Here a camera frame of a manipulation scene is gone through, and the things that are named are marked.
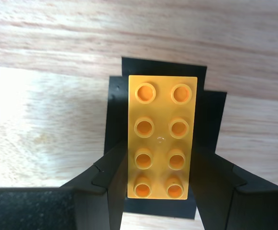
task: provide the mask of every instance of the lego brick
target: lego brick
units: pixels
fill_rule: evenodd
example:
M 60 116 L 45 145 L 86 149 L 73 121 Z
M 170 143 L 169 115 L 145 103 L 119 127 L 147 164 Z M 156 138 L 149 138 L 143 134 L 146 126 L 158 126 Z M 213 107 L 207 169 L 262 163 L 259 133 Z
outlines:
M 196 77 L 129 77 L 129 198 L 187 199 L 196 95 Z

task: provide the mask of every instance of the wood grain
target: wood grain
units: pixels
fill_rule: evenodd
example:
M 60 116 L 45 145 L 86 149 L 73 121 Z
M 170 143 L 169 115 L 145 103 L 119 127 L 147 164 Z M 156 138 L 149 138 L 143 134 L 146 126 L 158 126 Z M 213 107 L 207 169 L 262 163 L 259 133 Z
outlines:
M 0 0 L 0 66 L 106 79 L 121 56 L 207 65 L 207 89 L 278 100 L 278 1 Z
M 0 0 L 0 186 L 60 186 L 101 157 L 121 56 L 207 65 L 228 92 L 217 154 L 278 184 L 278 1 Z

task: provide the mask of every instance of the yellow lego brick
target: yellow lego brick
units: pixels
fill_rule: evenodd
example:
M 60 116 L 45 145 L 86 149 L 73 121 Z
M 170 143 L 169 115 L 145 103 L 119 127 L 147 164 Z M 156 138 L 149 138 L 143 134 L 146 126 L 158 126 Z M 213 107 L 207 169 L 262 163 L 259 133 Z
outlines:
M 196 77 L 129 76 L 129 198 L 187 199 Z

